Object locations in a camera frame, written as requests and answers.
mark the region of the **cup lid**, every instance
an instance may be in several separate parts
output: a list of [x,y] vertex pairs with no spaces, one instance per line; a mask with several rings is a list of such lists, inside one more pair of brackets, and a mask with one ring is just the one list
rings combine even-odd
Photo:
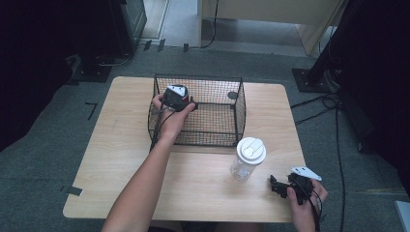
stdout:
[[239,141],[236,147],[239,158],[252,165],[261,163],[266,157],[266,148],[262,140],[247,137]]

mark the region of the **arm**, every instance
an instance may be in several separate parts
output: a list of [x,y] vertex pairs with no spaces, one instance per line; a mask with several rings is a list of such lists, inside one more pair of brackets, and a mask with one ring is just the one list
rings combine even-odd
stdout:
[[[319,182],[315,180],[311,180],[311,182],[313,183],[313,190],[317,192],[323,203],[328,196],[328,192],[319,184]],[[303,205],[299,205],[293,188],[287,188],[287,196],[292,210],[293,224],[295,225],[296,230],[299,232],[314,232],[314,219],[310,204],[304,202]],[[317,196],[314,193],[311,195],[310,200],[317,209]]]
[[[157,109],[162,95],[153,98]],[[175,112],[161,127],[161,138],[124,187],[112,206],[102,231],[143,231],[151,222],[160,197],[166,165],[172,144],[195,105],[189,104],[183,111]],[[165,110],[162,119],[171,112]]]

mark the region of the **hand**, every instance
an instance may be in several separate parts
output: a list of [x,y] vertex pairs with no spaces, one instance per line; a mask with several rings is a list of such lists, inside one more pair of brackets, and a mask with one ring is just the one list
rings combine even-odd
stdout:
[[[325,188],[323,188],[322,185],[319,184],[319,182],[315,180],[311,180],[311,182],[313,183],[313,190],[319,195],[323,203],[328,196],[328,192],[325,190]],[[295,225],[296,229],[299,232],[315,231],[313,211],[311,210],[310,203],[308,201],[305,201],[303,205],[299,205],[295,190],[293,188],[287,188],[287,196],[290,202],[290,208],[292,210],[293,224]],[[317,214],[319,215],[317,196],[314,192],[312,193],[310,200],[316,207]]]
[[[152,99],[152,103],[157,110],[161,109],[161,101],[163,94],[156,95]],[[195,108],[195,103],[190,103],[185,107],[181,112],[174,112],[171,110],[165,110],[161,116],[161,138],[160,139],[170,139],[174,142],[178,134],[181,132],[181,129],[185,123],[185,119],[188,117],[191,111]]]

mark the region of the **black wire cage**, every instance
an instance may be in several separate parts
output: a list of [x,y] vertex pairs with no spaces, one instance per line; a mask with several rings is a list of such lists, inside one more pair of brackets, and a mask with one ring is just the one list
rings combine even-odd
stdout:
[[[247,117],[242,78],[156,74],[153,97],[175,84],[187,87],[189,98],[197,105],[197,109],[187,118],[175,144],[235,147],[244,135]],[[156,131],[158,120],[158,110],[151,104],[148,132],[153,144],[161,137]]]

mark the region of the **clear plastic bottle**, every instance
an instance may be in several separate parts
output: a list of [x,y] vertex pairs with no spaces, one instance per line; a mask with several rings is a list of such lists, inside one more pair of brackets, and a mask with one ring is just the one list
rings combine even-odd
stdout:
[[266,157],[262,140],[253,137],[242,139],[236,147],[237,156],[232,162],[231,173],[240,182],[247,180],[255,167]]

